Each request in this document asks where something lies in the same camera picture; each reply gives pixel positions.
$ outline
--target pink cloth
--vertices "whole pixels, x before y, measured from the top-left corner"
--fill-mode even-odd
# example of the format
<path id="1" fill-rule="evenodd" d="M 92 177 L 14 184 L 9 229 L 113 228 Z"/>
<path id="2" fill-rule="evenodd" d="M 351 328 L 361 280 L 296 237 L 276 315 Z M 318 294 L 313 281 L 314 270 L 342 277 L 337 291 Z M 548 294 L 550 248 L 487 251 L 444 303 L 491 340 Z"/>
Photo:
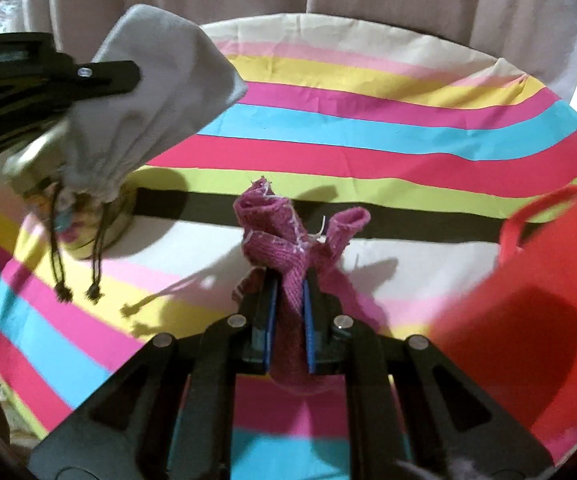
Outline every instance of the pink cloth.
<path id="1" fill-rule="evenodd" d="M 330 388 L 334 380 L 308 372 L 302 282 L 306 271 L 314 267 L 323 292 L 337 296 L 343 306 L 359 302 L 353 286 L 336 264 L 350 239 L 368 224 L 368 211 L 355 207 L 337 213 L 321 242 L 306 232 L 290 199 L 274 194 L 265 178 L 252 184 L 234 207 L 244 228 L 242 250 L 248 261 L 282 274 L 283 295 L 278 305 L 271 377 L 297 394 L 316 394 Z"/>

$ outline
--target round table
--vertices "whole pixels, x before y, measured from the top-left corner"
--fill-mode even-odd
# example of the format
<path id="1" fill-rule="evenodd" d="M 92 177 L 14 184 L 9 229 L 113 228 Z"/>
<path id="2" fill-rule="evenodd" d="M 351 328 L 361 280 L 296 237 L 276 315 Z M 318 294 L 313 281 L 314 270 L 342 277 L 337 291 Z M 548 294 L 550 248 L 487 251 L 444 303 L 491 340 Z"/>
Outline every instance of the round table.
<path id="1" fill-rule="evenodd" d="M 68 257 L 75 297 L 57 303 L 44 229 L 0 181 L 0 378 L 40 435 L 156 333 L 199 333 L 236 310 L 249 264 L 233 200 L 261 176 L 309 232 L 350 206 L 370 211 L 343 256 L 361 295 L 347 314 L 395 336 L 428 332 L 491 272 L 511 212 L 577 182 L 577 113 L 503 59 L 315 14 L 205 30 L 248 94 L 131 176 L 136 218 L 105 251 L 97 305 L 89 264 Z M 238 381 L 234 479 L 348 478 L 347 436 L 342 394 Z M 559 458 L 577 427 L 539 437 Z"/>

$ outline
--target red bag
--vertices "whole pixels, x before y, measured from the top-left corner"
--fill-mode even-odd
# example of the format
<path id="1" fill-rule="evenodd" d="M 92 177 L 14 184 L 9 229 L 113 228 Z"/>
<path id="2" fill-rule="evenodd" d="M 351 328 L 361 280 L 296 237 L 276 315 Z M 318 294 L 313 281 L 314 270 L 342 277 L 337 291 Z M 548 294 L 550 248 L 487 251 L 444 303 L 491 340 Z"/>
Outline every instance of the red bag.
<path id="1" fill-rule="evenodd" d="M 518 248 L 532 216 L 573 200 Z M 499 267 L 433 322 L 430 337 L 540 440 L 577 427 L 577 186 L 502 227 Z"/>

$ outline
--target turquoise stripe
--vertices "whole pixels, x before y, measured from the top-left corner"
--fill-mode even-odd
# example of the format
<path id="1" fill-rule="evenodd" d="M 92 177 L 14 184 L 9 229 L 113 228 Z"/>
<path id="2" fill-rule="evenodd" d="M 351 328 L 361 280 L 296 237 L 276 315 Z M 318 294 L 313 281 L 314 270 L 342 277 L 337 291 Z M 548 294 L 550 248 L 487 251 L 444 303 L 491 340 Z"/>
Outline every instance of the turquoise stripe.
<path id="1" fill-rule="evenodd" d="M 51 389 L 75 409 L 108 378 L 0 280 L 0 331 Z M 348 441 L 293 438 L 234 429 L 233 480 L 347 480 Z"/>
<path id="2" fill-rule="evenodd" d="M 542 152 L 576 130 L 577 112 L 563 101 L 557 101 L 537 117 L 494 130 L 380 123 L 237 104 L 201 134 L 418 155 L 452 153 L 468 160 L 510 160 Z"/>
<path id="3" fill-rule="evenodd" d="M 0 332 L 70 408 L 79 406 L 110 376 L 2 280 Z"/>

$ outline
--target black drawstring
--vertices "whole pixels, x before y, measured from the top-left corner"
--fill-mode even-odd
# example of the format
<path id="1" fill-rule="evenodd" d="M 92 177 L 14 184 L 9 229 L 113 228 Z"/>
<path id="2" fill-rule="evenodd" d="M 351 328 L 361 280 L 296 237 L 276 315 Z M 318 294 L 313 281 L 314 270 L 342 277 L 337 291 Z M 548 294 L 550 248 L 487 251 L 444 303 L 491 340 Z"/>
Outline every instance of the black drawstring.
<path id="1" fill-rule="evenodd" d="M 64 272 L 64 262 L 62 254 L 59 251 L 59 244 L 57 243 L 57 232 L 55 227 L 56 212 L 57 212 L 57 197 L 62 191 L 62 183 L 58 182 L 53 193 L 53 200 L 50 205 L 50 267 L 53 271 L 53 278 L 56 282 L 55 294 L 60 303 L 69 303 L 73 301 L 73 291 L 66 286 L 66 275 Z"/>
<path id="2" fill-rule="evenodd" d="M 100 282 L 102 280 L 102 251 L 104 249 L 104 235 L 108 227 L 108 210 L 110 204 L 105 203 L 102 209 L 102 220 L 95 234 L 95 241 L 92 247 L 92 283 L 86 291 L 86 297 L 93 303 L 97 303 L 102 297 Z"/>

